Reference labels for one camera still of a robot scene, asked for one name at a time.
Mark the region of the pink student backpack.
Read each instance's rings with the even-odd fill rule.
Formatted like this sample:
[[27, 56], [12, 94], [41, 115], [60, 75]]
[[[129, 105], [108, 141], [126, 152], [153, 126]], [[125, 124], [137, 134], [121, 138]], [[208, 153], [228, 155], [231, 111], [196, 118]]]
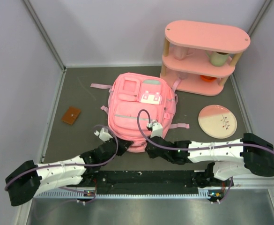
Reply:
[[176, 87], [171, 87], [159, 77], [136, 73], [120, 74], [113, 85], [91, 84], [92, 88], [108, 89], [108, 105], [101, 109], [108, 114], [108, 126], [115, 135], [132, 141], [129, 152], [141, 153], [146, 148], [142, 132], [150, 135], [147, 125], [158, 122], [165, 137], [169, 129], [189, 128], [188, 124], [174, 124], [178, 97]]

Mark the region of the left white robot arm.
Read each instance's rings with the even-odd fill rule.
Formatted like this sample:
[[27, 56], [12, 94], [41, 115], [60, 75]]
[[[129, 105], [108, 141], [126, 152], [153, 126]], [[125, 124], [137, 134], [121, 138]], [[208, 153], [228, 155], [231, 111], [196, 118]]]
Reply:
[[11, 206], [20, 206], [40, 193], [64, 186], [88, 186], [93, 174], [122, 156], [132, 141], [110, 139], [97, 148], [64, 161], [36, 164], [33, 160], [22, 163], [5, 178]]

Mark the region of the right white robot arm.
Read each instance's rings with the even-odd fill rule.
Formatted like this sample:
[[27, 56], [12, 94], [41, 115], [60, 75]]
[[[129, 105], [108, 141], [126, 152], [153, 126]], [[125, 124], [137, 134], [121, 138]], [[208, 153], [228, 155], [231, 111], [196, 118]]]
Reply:
[[273, 145], [252, 133], [229, 142], [168, 142], [158, 136], [146, 142], [150, 158], [161, 157], [177, 165], [208, 162], [206, 169], [194, 177], [199, 187], [215, 186], [244, 174], [274, 176]]

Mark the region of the brown leather card wallet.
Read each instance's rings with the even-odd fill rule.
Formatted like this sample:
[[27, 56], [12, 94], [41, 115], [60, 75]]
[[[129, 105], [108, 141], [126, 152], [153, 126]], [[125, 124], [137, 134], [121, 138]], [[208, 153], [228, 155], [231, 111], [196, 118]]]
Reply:
[[62, 116], [61, 121], [68, 125], [73, 125], [80, 113], [81, 110], [79, 108], [70, 106]]

